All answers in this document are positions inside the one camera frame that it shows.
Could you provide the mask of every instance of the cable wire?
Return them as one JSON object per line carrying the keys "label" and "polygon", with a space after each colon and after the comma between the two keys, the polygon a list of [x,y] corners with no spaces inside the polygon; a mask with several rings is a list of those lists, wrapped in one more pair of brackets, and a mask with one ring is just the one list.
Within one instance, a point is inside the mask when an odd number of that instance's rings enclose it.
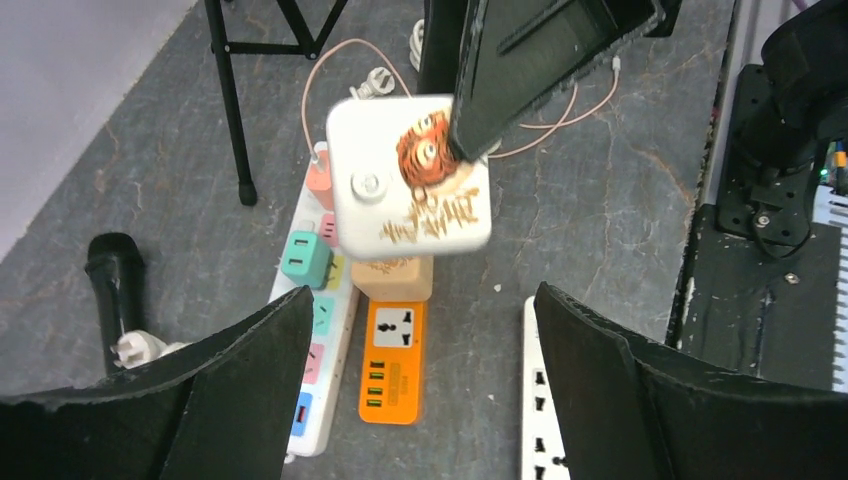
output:
{"label": "cable wire", "polygon": [[382,50],[377,48],[376,45],[374,45],[373,43],[371,43],[367,40],[362,40],[361,38],[350,38],[350,39],[347,39],[347,40],[339,43],[335,47],[327,50],[327,53],[322,55],[321,58],[319,58],[318,61],[315,62],[315,66],[312,67],[312,71],[309,72],[309,77],[307,77],[307,79],[306,79],[306,85],[303,87],[303,98],[300,101],[300,120],[301,120],[301,123],[303,124],[303,136],[304,136],[304,138],[306,138],[306,145],[309,147],[310,151],[312,150],[312,136],[309,135],[309,126],[307,125],[307,122],[306,122],[306,99],[309,97],[309,88],[312,86],[312,81],[315,79],[315,75],[318,72],[318,69],[321,68],[321,65],[323,65],[324,62],[326,62],[328,58],[335,55],[339,50],[341,50],[342,48],[344,48],[348,45],[352,45],[354,43],[360,44],[360,45],[365,45],[366,47],[373,50],[374,53],[379,55],[380,58],[382,58],[383,61],[386,62],[386,66],[389,67],[389,70],[392,71],[392,74],[394,74],[394,76],[397,77],[398,83],[400,83],[400,86],[401,86],[401,88],[403,88],[403,91],[406,93],[406,95],[408,97],[412,96],[412,93],[409,92],[409,87],[407,87],[406,83],[403,81],[403,77],[400,76],[400,73],[398,73],[397,69],[392,64],[392,62],[389,61],[388,57],[386,57],[386,55],[382,52]]}

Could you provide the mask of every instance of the pink plug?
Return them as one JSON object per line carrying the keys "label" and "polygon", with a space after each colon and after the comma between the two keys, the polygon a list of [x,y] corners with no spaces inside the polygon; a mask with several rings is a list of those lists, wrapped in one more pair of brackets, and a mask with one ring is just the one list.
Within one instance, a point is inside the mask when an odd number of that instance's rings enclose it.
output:
{"label": "pink plug", "polygon": [[315,144],[309,171],[306,172],[306,188],[325,210],[333,211],[333,182],[330,180],[330,151],[327,142]]}

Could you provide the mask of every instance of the white plug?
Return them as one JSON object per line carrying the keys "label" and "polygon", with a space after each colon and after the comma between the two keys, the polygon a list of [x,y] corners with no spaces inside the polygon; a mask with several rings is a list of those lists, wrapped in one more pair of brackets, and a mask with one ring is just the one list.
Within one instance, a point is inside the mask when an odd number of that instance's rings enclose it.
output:
{"label": "white plug", "polygon": [[415,22],[412,35],[409,36],[409,62],[418,71],[421,68],[421,49],[424,44],[424,19]]}
{"label": "white plug", "polygon": [[367,100],[392,93],[395,89],[395,77],[385,67],[377,67],[368,72],[368,78],[359,88],[350,87],[350,94],[357,100]]}
{"label": "white plug", "polygon": [[134,330],[121,335],[112,352],[118,355],[115,365],[135,368],[156,360],[165,348],[167,344],[162,340],[145,331]]}

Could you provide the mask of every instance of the plug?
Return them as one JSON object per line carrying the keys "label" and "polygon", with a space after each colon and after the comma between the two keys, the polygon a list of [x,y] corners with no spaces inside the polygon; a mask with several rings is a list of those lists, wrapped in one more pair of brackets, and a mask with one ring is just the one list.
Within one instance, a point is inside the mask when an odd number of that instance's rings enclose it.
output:
{"label": "plug", "polygon": [[333,181],[330,179],[330,151],[327,142],[317,142],[312,149],[306,188],[325,210],[333,211]]}
{"label": "plug", "polygon": [[115,365],[129,369],[156,360],[166,348],[165,342],[153,335],[143,330],[133,330],[121,335],[111,350],[118,356]]}
{"label": "plug", "polygon": [[297,230],[289,235],[280,269],[294,283],[321,290],[332,261],[333,251],[318,234]]}
{"label": "plug", "polygon": [[424,19],[415,22],[412,35],[409,36],[409,63],[417,72],[421,68],[421,49],[424,44]]}
{"label": "plug", "polygon": [[395,77],[386,67],[377,67],[368,72],[368,78],[359,88],[350,87],[350,94],[357,100],[382,97],[395,89]]}

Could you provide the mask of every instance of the marble-patterned floor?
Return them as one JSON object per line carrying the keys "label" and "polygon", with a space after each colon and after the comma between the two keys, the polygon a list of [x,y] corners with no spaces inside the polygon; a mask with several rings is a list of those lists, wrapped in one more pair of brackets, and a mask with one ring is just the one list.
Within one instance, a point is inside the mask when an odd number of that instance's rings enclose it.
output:
{"label": "marble-patterned floor", "polygon": [[[332,1],[300,3],[317,30]],[[291,39],[275,2],[236,0],[224,10],[233,40]],[[516,478],[520,312],[542,280],[664,336],[732,10],[731,0],[684,2],[670,39],[621,52],[621,86],[608,106],[533,151],[491,162],[490,243],[436,261],[420,423],[359,419],[360,309],[329,447],[288,465],[286,478]],[[330,44],[370,40],[414,85],[408,36],[422,16],[418,0],[351,0]],[[201,4],[0,264],[0,394],[102,377],[82,268],[98,233],[124,231],[139,243],[149,266],[148,325],[168,340],[198,340],[265,304],[306,169],[299,103],[311,64],[234,63],[259,204],[237,200]],[[322,135],[328,108],[378,65],[359,47],[327,62],[309,103],[313,135]],[[601,69],[581,81],[575,111],[603,98],[611,77]],[[558,118],[568,97],[529,120]],[[515,131],[505,144],[533,137]]]}

